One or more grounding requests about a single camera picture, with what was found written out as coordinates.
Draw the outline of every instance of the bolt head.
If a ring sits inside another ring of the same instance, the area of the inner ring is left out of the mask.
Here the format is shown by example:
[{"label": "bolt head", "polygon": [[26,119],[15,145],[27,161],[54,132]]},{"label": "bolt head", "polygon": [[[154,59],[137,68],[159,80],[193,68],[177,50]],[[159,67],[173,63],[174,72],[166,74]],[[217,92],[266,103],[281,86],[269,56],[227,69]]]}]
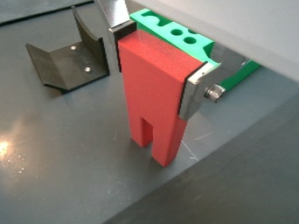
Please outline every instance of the bolt head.
[{"label": "bolt head", "polygon": [[86,67],[86,72],[90,73],[91,72],[91,67]]}]

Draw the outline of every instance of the slot in red block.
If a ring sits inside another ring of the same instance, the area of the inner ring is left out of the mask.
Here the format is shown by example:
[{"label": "slot in red block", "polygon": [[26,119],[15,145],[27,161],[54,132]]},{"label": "slot in red block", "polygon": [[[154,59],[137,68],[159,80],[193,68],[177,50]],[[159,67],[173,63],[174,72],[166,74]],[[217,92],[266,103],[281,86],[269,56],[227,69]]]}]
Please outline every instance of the slot in red block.
[{"label": "slot in red block", "polygon": [[202,62],[145,31],[118,41],[133,139],[162,166],[175,159],[187,122],[178,115],[185,78]]}]

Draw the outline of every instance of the screw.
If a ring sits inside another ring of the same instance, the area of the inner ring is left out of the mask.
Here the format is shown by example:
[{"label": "screw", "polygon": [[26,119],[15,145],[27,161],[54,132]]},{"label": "screw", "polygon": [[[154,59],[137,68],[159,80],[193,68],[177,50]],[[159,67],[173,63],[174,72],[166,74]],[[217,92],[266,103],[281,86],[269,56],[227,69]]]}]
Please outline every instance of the screw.
[{"label": "screw", "polygon": [[207,88],[205,97],[213,100],[214,102],[218,102],[225,93],[226,88],[215,84],[213,87]]},{"label": "screw", "polygon": [[86,67],[86,72],[87,72],[87,73],[91,72],[91,68],[90,68],[90,66]]}]

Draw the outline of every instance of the gray floor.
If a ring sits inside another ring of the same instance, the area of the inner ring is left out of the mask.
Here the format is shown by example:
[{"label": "gray floor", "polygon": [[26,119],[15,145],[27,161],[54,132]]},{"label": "gray floor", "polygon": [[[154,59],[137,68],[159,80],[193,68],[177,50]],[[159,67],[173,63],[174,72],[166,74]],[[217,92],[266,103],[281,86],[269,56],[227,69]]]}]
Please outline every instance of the gray floor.
[{"label": "gray floor", "polygon": [[[79,7],[79,14],[107,40],[95,5]],[[106,221],[299,94],[298,83],[259,69],[218,105],[202,105],[178,158],[162,168],[150,149],[130,140],[122,75],[109,45],[110,77],[66,95],[42,86],[26,43],[51,51],[78,41],[70,10],[0,27],[4,224]]]}]

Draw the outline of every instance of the metal clamp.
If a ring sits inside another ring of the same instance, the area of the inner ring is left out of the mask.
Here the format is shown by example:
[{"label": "metal clamp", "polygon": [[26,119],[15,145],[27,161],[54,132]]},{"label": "metal clamp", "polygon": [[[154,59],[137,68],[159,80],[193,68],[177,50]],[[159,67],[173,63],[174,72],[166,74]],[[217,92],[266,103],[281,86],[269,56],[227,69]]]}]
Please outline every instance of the metal clamp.
[{"label": "metal clamp", "polygon": [[249,63],[245,56],[218,43],[214,45],[211,58],[219,65],[214,67],[211,63],[203,63],[185,82],[179,117],[186,121],[199,110],[205,98],[217,102],[223,96],[226,90],[214,84],[227,79]]},{"label": "metal clamp", "polygon": [[126,0],[97,0],[95,3],[107,24],[109,42],[114,47],[119,72],[122,72],[118,41],[137,31],[137,22],[130,20]]}]

